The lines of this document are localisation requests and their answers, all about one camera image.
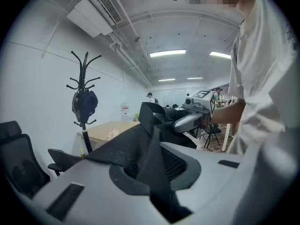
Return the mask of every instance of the ceiling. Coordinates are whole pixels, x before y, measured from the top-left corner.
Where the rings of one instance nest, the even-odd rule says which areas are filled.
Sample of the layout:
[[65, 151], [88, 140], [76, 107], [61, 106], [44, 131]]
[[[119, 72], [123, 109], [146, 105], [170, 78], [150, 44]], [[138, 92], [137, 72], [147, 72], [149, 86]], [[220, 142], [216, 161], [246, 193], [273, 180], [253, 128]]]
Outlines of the ceiling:
[[[203, 77], [208, 83], [211, 74], [230, 69], [228, 59], [209, 56], [211, 51], [230, 54], [238, 33], [241, 16], [222, 5], [191, 4], [191, 0], [120, 0], [148, 54], [135, 42], [135, 34], [116, 0], [112, 0], [123, 22], [114, 33], [127, 41], [127, 52], [147, 73], [152, 85], [159, 79]], [[186, 54], [151, 58], [150, 53], [186, 49]]]

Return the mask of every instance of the mesh chair back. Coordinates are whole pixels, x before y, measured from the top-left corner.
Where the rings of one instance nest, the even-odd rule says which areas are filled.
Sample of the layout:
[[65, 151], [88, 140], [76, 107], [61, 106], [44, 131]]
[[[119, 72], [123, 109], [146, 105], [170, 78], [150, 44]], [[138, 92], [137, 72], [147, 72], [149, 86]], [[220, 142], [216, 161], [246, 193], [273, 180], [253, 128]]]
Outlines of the mesh chair back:
[[67, 154], [62, 150], [48, 149], [48, 152], [54, 160], [54, 162], [58, 166], [62, 167], [62, 172], [65, 172], [70, 167], [74, 166], [76, 163], [82, 160], [81, 157]]
[[29, 136], [15, 121], [0, 124], [0, 162], [15, 188], [29, 198], [50, 181], [34, 156]]

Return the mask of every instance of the desk leg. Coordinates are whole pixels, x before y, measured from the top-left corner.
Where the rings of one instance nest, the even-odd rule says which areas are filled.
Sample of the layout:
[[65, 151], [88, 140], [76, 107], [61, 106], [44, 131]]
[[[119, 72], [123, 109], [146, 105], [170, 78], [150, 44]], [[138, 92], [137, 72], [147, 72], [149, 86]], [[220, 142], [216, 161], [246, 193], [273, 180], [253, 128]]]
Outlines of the desk leg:
[[227, 124], [225, 138], [224, 138], [224, 142], [223, 142], [223, 146], [222, 146], [222, 152], [224, 152], [225, 148], [226, 148], [226, 144], [227, 144], [227, 140], [228, 140], [228, 136], [229, 136], [229, 130], [230, 130], [230, 124]]

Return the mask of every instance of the chair armrest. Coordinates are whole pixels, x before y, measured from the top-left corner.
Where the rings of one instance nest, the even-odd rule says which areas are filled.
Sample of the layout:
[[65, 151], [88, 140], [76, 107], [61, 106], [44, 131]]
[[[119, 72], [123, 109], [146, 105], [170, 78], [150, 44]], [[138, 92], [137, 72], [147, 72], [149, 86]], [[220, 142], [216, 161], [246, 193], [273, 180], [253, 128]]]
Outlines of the chair armrest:
[[62, 167], [58, 166], [56, 163], [51, 163], [48, 165], [48, 168], [56, 172], [62, 172]]

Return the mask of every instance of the floor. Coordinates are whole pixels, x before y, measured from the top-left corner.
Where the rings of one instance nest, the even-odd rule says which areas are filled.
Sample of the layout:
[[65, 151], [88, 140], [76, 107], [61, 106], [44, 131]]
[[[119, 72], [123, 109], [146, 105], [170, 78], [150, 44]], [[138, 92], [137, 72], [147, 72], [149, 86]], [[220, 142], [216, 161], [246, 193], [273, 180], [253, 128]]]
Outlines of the floor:
[[[216, 141], [216, 139], [210, 139], [209, 148], [211, 147], [211, 151], [213, 151], [213, 152], [222, 152], [221, 149], [222, 149], [224, 138], [225, 138], [226, 126], [227, 126], [227, 124], [221, 124], [221, 128], [220, 128], [221, 133], [216, 134], [217, 139], [219, 140], [220, 146], [219, 146], [218, 142]], [[184, 133], [184, 135], [189, 137], [197, 145], [198, 150], [205, 149], [206, 151], [209, 151], [206, 148], [204, 148], [204, 145], [205, 145], [206, 139], [208, 137], [208, 134], [205, 133], [204, 136], [200, 137], [200, 139], [196, 139], [188, 133]], [[229, 147], [229, 144], [232, 141], [232, 138], [230, 137], [230, 135], [232, 135], [231, 131], [229, 132], [225, 152], [227, 151], [227, 149]]]

